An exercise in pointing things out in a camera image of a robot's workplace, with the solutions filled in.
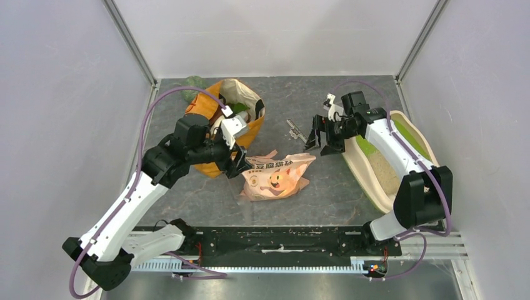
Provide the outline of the grey bag sealing clip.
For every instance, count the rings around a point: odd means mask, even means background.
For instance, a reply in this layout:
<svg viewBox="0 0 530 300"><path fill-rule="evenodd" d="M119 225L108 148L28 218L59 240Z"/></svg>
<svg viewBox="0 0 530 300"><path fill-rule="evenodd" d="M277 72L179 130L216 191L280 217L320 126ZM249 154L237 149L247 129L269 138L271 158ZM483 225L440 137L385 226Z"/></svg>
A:
<svg viewBox="0 0 530 300"><path fill-rule="evenodd" d="M287 124L289 125L289 134L294 139L299 139L302 143L307 143L306 135L300 130L300 128L294 123L292 119L286 119Z"/></svg>

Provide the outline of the pink cat litter bag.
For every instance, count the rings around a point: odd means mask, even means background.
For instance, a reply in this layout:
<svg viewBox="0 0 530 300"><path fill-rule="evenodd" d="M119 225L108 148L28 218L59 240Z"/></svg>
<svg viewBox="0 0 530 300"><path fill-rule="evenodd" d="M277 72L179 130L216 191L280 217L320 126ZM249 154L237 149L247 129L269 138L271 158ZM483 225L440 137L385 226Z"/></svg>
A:
<svg viewBox="0 0 530 300"><path fill-rule="evenodd" d="M303 152L275 159L277 151L266 156L247 158L252 168L242 173L245 180L240 193L250 201L288 198L309 184L303 175L316 156Z"/></svg>

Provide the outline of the beige green litter box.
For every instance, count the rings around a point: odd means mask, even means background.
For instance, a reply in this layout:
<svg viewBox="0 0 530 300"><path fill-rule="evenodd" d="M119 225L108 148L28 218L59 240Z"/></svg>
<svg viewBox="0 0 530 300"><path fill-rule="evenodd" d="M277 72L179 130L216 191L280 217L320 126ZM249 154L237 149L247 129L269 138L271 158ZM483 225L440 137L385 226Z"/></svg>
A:
<svg viewBox="0 0 530 300"><path fill-rule="evenodd" d="M398 110L390 112L393 128L397 129L417 156L429 160L428 166L439 166L428 141L417 127ZM393 208L394 199L404 173L395 171L395 159L389 159L380 152L380 148L369 141L356 136L345 141L345 152L342 154L352 171L357 183L382 213Z"/></svg>

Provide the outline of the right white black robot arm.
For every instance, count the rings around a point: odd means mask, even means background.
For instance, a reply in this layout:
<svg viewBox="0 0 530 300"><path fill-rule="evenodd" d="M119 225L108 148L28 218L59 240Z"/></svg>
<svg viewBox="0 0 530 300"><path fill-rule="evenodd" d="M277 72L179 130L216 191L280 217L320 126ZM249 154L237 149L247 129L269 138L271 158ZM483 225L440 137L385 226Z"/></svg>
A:
<svg viewBox="0 0 530 300"><path fill-rule="evenodd" d="M363 92L350 92L335 103L329 93L323 102L325 116L315 115L305 148L319 149L321 156L340 154L349 163L358 183L372 199L384 199L378 179L356 139L375 147L401 180L391 198L389 211L367 222L361 238L362 250L378 255L390 239L426 230L425 225L445 220L451 222L453 173L438 166L399 131L390 114L381 107L371 108Z"/></svg>

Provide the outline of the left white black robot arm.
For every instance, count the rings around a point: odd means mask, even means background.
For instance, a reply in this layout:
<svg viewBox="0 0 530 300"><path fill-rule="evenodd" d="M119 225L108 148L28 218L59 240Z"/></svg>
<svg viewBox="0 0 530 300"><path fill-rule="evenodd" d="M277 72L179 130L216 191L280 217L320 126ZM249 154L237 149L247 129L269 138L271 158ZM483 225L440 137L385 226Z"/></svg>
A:
<svg viewBox="0 0 530 300"><path fill-rule="evenodd" d="M145 152L140 168L104 216L81 237L65 240L62 248L75 262L71 277L82 268L99 288L110 291L145 261L173 251L191 254L194 231L180 219L143 237L127 237L191 166L213 163L229 179L249 170L246 149L236 141L248 130L241 113L222 117L216 129L200 114L178 119L174 131Z"/></svg>

